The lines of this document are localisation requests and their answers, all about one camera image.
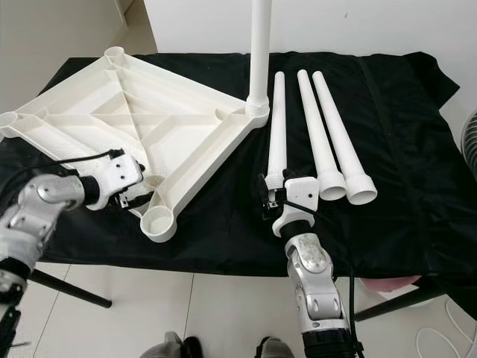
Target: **white pole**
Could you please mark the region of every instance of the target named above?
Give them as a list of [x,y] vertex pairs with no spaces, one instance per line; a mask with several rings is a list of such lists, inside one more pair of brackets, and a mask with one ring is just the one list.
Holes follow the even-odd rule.
[[250,94],[246,111],[253,117],[268,117],[268,58],[270,57],[271,0],[253,0]]
[[348,201],[353,205],[369,203],[378,195],[373,180],[364,173],[323,74],[316,71],[313,74],[313,81],[336,156],[346,180]]
[[285,75],[283,72],[277,72],[274,111],[271,116],[268,173],[265,178],[268,190],[283,188],[284,169],[286,169]]
[[306,126],[312,143],[317,179],[320,182],[320,197],[323,200],[343,198],[346,194],[346,184],[343,175],[336,168],[335,158],[329,146],[308,72],[304,69],[298,72],[298,84],[305,110]]

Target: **pink object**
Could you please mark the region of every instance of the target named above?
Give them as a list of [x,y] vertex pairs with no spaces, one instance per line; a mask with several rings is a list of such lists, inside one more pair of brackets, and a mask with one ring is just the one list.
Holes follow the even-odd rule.
[[371,279],[371,278],[362,278],[361,281],[366,286],[367,289],[374,292],[391,292],[395,289],[400,289],[407,285],[411,285],[421,276],[408,276],[408,277],[398,277],[398,278],[382,278],[382,279]]

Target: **black cable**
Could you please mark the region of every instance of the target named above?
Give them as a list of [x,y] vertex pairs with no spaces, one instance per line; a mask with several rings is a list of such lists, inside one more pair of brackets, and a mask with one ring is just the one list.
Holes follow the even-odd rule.
[[8,189],[8,186],[13,182],[15,178],[17,178],[19,175],[29,172],[30,170],[34,169],[42,169],[42,168],[48,168],[50,166],[56,166],[59,164],[67,164],[67,163],[75,163],[75,162],[83,162],[87,160],[94,160],[98,159],[101,157],[106,157],[107,155],[111,155],[116,153],[117,150],[110,149],[109,151],[105,151],[104,153],[101,154],[96,154],[96,155],[91,155],[89,157],[79,157],[79,158],[72,158],[72,159],[65,159],[65,160],[54,160],[53,163],[49,164],[44,164],[42,166],[29,166],[27,168],[21,168],[20,170],[17,170],[14,172],[3,184],[3,186],[0,188],[0,198],[3,196],[3,192]]
[[[336,235],[338,235],[339,239],[343,242],[344,241],[344,236],[341,235],[339,230],[337,229],[336,225],[326,216],[321,215],[320,213],[317,213],[313,211],[312,209],[309,209],[308,207],[304,207],[303,205],[299,205],[296,203],[293,203],[288,200],[283,201],[284,204],[294,207],[295,209],[302,210],[305,213],[313,215],[315,218],[319,218],[322,221],[326,222],[332,229],[335,231]],[[350,261],[350,332],[351,336],[353,338],[353,341],[355,343],[355,350],[356,353],[358,354],[359,358],[364,358],[363,354],[363,347],[360,341],[358,340],[358,336],[356,335],[356,320],[355,320],[355,273],[353,269],[353,260],[352,260],[352,254],[351,250],[348,245],[347,247],[347,253],[348,253],[348,260]]]

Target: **white plastic base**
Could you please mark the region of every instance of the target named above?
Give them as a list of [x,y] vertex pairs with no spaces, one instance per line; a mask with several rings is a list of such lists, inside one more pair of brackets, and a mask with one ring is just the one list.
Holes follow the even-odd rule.
[[[245,102],[109,48],[104,56],[15,112],[0,115],[0,134],[20,136],[55,160],[124,151],[146,168],[128,199],[154,191],[131,210],[155,242],[170,239],[176,218],[215,170],[268,114]],[[91,175],[100,159],[75,163]]]

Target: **white cable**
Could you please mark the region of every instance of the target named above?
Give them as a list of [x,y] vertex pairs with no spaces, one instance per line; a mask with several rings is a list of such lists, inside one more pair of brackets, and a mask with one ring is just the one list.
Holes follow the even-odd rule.
[[427,328],[427,327],[421,328],[416,335],[416,349],[417,349],[417,354],[419,354],[419,358],[423,358],[423,355],[420,353],[420,345],[419,345],[420,335],[423,334],[423,332],[426,330],[437,334],[440,338],[446,341],[450,345],[450,347],[453,349],[455,356],[457,358],[461,358],[461,355],[459,354],[459,352],[457,352],[457,348],[455,348],[455,346],[449,341],[449,339],[446,336],[444,336],[441,332],[439,332],[438,330],[435,330],[434,328]]
[[450,314],[450,311],[449,311],[449,302],[450,302],[450,300],[447,300],[447,301],[446,301],[446,312],[447,312],[447,315],[449,316],[449,318],[450,318],[452,324],[454,324],[454,327],[457,328],[457,330],[458,330],[459,332],[461,332],[462,336],[464,336],[465,339],[466,339],[470,344],[472,344],[472,343],[473,343],[472,339],[470,339],[469,336],[462,330],[462,328],[459,327],[459,325],[455,322],[454,317],[452,317],[452,315]]
[[[470,346],[470,349],[469,351],[467,352],[465,358],[470,358],[470,355],[472,354],[472,352],[474,351],[474,349],[476,349],[477,347],[477,322],[476,322],[476,331],[474,333],[474,339],[470,339],[469,336],[462,330],[462,328],[457,324],[457,322],[455,321],[454,317],[452,317],[452,315],[450,314],[450,311],[449,311],[449,302],[451,300],[447,300],[446,301],[446,312],[447,312],[447,316],[449,317],[450,321],[452,322],[452,324],[454,324],[454,327],[462,334],[462,336],[465,337],[465,339],[471,344]],[[441,332],[439,332],[438,330],[435,330],[434,328],[428,328],[428,327],[425,327],[425,328],[421,328],[418,332],[417,332],[417,335],[416,335],[416,350],[417,350],[417,354],[419,355],[419,358],[423,358],[423,355],[421,354],[420,352],[420,337],[422,335],[422,333],[424,331],[429,331],[429,332],[432,332],[434,334],[437,334],[440,338],[442,338],[444,341],[447,342],[447,344],[452,348],[452,350],[454,351],[455,353],[455,356],[457,358],[461,358],[461,355],[457,352],[457,349],[455,348],[455,346],[450,342],[450,340],[444,336]]]

